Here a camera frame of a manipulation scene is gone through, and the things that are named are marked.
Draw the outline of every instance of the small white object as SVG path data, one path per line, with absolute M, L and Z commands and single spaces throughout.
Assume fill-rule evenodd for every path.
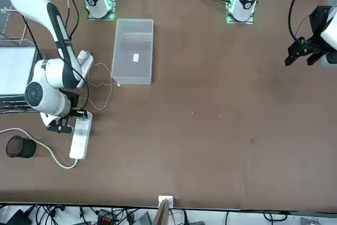
M 139 59 L 139 54 L 133 54 L 133 59 L 132 59 L 132 61 L 133 61 L 133 62 L 138 62 L 138 59 Z
M 88 119 L 81 117 L 76 119 L 73 142 L 69 154 L 70 158 L 85 159 L 92 118 L 93 115 L 88 112 Z
M 88 73 L 91 67 L 93 66 L 94 58 L 91 54 L 88 56 L 87 53 L 84 50 L 82 50 L 80 54 L 78 55 L 77 60 L 81 65 L 81 71 L 82 71 L 81 75 L 85 79 L 88 76 Z M 78 89 L 81 88 L 83 83 L 84 83 L 84 80 L 81 79 L 77 85 L 77 88 Z
M 164 196 L 164 195 L 158 196 L 158 207 L 160 206 L 160 203 L 162 203 L 162 201 L 164 200 L 168 200 L 170 202 L 170 208 L 173 208 L 173 196 Z

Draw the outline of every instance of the brown table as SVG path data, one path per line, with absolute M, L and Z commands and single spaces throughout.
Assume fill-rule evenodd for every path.
M 65 17 L 66 1 L 52 1 Z M 115 22 L 87 21 L 76 2 L 75 52 L 88 49 L 110 67 Z M 254 25 L 227 25 L 213 0 L 118 0 L 117 18 L 154 20 L 153 84 L 114 87 L 104 111 L 88 107 L 87 157 L 72 170 L 42 147 L 35 158 L 10 159 L 14 133 L 1 135 L 0 201 L 155 206 L 158 195 L 173 195 L 177 207 L 337 211 L 337 71 L 305 58 L 284 66 L 290 2 L 260 0 Z M 298 0 L 293 29 L 322 4 Z M 49 32 L 30 24 L 55 53 Z M 13 14 L 6 33 L 22 29 Z M 300 34 L 310 35 L 308 21 Z M 104 68 L 93 71 L 92 82 L 108 79 Z M 108 92 L 91 87 L 91 99 L 102 105 Z M 0 125 L 26 129 L 73 163 L 71 136 L 47 132 L 39 115 L 2 115 Z

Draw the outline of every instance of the transparent plastic box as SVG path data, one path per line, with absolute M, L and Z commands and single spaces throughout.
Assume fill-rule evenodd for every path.
M 118 19 L 112 78 L 118 84 L 152 82 L 153 20 Z

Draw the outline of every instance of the white power strip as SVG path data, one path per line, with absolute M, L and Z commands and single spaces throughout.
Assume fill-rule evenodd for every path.
M 70 148 L 70 158 L 85 159 L 92 119 L 93 115 L 90 112 L 88 112 L 88 119 L 77 117 L 72 146 Z

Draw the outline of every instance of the white cable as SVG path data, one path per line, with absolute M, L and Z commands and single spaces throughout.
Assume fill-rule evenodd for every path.
M 103 66 L 107 69 L 107 71 L 109 71 L 109 74 L 110 74 L 110 84 L 100 83 L 100 84 L 97 85 L 97 84 L 93 84 L 93 83 L 90 82 L 90 72 L 91 72 L 91 70 L 92 70 L 93 67 L 98 66 L 98 65 L 103 65 Z M 106 65 L 105 65 L 104 63 L 96 63 L 96 64 L 94 64 L 93 66 L 91 66 L 91 68 L 90 68 L 90 70 L 89 70 L 89 72 L 88 72 L 88 83 L 89 83 L 90 85 L 94 86 L 94 87 L 100 87 L 100 86 L 102 86 L 102 85 L 103 85 L 103 86 L 110 86 L 110 93 L 109 93 L 109 96 L 107 97 L 106 103 L 105 103 L 105 105 L 104 105 L 102 108 L 98 108 L 98 107 L 97 107 L 97 106 L 96 106 L 96 105 L 89 99 L 91 105 L 93 105 L 93 107 L 95 107 L 95 108 L 96 108 L 97 110 L 99 110 L 99 111 L 105 109 L 106 106 L 107 106 L 107 104 L 109 103 L 109 100 L 110 100 L 110 97 L 111 97 L 111 94 L 112 94 L 112 85 L 117 85 L 118 87 L 121 87 L 120 84 L 117 84 L 117 83 L 113 83 L 113 82 L 112 82 L 111 71 L 106 67 Z
M 32 139 L 34 142 L 36 142 L 37 144 L 40 144 L 41 146 L 45 147 L 46 149 L 48 149 L 48 151 L 50 152 L 50 154 L 52 155 L 53 159 L 55 160 L 55 162 L 61 166 L 63 169 L 72 169 L 73 167 L 75 167 L 77 165 L 77 162 L 78 162 L 78 159 L 75 159 L 75 162 L 72 166 L 64 166 L 62 165 L 58 160 L 57 158 L 55 157 L 53 151 L 51 150 L 51 148 L 49 148 L 46 144 L 42 143 L 42 142 L 39 142 L 38 140 L 36 140 L 34 137 L 32 137 L 27 131 L 23 130 L 23 129 L 19 129 L 19 128 L 11 128 L 11 129 L 4 129 L 4 130 L 1 130 L 0 131 L 0 134 L 3 134 L 5 132 L 8 132 L 8 131 L 14 131 L 14 130 L 18 130 L 18 131 L 21 131 L 23 133 L 25 133 L 30 139 Z
M 22 33 L 21 40 L 20 40 L 20 45 L 22 43 L 23 38 L 25 37 L 26 31 L 27 31 L 27 25 L 25 24 L 25 28 L 23 29 L 23 33 Z

